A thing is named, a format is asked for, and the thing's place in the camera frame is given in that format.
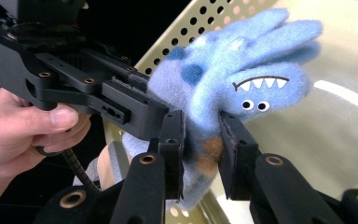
felt monster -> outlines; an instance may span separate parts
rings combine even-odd
[[[147,94],[185,114],[183,209],[197,204],[217,174],[220,112],[245,122],[294,105],[309,92],[301,67],[279,59],[320,35],[322,25],[285,22],[288,16],[273,8],[201,35],[186,48],[173,49],[151,77]],[[123,144],[131,156],[148,146],[127,133]]]

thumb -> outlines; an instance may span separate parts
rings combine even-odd
[[[58,104],[51,111],[42,111],[35,106],[21,107],[9,116],[5,133],[9,133],[11,138],[61,133],[77,122],[78,114],[69,105]]]

black cable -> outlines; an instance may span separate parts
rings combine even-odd
[[[77,159],[77,156],[71,148],[66,149],[62,155],[66,162],[68,162],[69,167],[71,167],[72,171],[75,173],[80,182],[84,184],[84,186],[91,189],[95,193],[100,192],[100,189],[94,184],[94,182],[91,181],[89,176],[84,171],[79,160]]]

blue spot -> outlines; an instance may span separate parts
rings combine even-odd
[[[167,55],[168,60],[182,60],[185,58],[185,49],[182,47],[175,47]]]
[[[195,64],[187,65],[182,70],[183,80],[192,86],[195,86],[197,83],[199,83],[202,75],[202,68]]]

felt toy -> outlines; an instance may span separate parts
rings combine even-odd
[[[286,9],[273,8],[201,35],[173,49],[151,77],[147,94],[185,114],[183,209],[197,204],[217,174],[221,111],[245,122],[295,105],[309,92],[301,67],[280,58],[319,36],[322,25],[285,22],[288,16]],[[134,157],[149,143],[125,133],[123,144]]]

